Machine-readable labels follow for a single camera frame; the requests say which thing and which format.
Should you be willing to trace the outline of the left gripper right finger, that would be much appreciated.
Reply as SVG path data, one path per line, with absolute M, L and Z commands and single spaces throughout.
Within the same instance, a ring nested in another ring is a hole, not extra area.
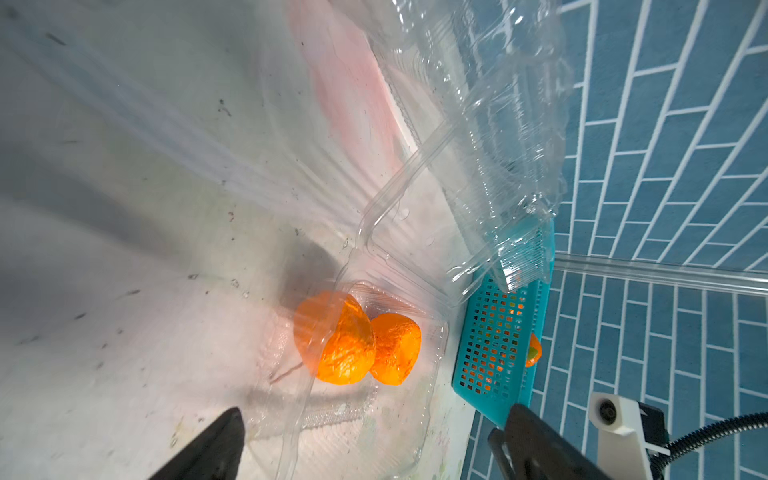
M 515 404 L 505 425 L 506 479 L 608 479 L 528 407 Z

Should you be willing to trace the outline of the clear container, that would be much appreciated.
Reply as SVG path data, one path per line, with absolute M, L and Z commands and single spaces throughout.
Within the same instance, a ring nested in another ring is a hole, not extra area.
M 464 217 L 458 196 L 474 181 L 463 147 L 443 121 L 365 212 L 340 272 L 316 278 L 277 320 L 276 353 L 247 413 L 247 449 L 269 479 L 396 479 L 437 439 L 431 403 L 452 388 L 475 273 L 504 291 L 543 277 L 533 237 L 544 224 L 490 229 Z M 414 369 L 401 385 L 368 374 L 358 383 L 318 380 L 294 343 L 297 307 L 323 291 L 352 295 L 369 318 L 399 313 L 421 328 Z
M 572 73 L 555 1 L 339 1 L 427 133 L 426 107 L 464 150 L 464 217 L 490 229 L 547 224 L 562 173 Z

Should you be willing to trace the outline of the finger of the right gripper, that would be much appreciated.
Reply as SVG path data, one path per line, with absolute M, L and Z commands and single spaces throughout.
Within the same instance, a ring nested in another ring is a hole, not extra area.
M 506 450 L 505 432 L 494 428 L 490 432 L 487 441 L 493 458 L 489 478 L 515 480 L 514 467 Z

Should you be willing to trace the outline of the orange pair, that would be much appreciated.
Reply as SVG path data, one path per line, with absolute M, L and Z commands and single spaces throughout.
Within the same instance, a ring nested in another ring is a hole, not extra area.
M 371 319 L 352 295 L 339 291 L 323 291 L 297 307 L 293 338 L 303 365 L 334 385 L 355 384 L 368 374 L 401 385 L 422 345 L 414 320 L 393 312 Z
M 463 385 L 477 394 L 509 398 L 520 389 L 525 371 L 541 357 L 541 345 L 533 333 L 536 306 L 519 296 L 493 294 L 479 300 L 469 313 Z

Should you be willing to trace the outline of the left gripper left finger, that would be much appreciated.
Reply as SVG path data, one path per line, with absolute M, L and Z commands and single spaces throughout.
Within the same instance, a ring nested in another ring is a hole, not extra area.
M 151 480 L 235 480 L 245 447 L 241 410 L 232 407 L 161 467 Z

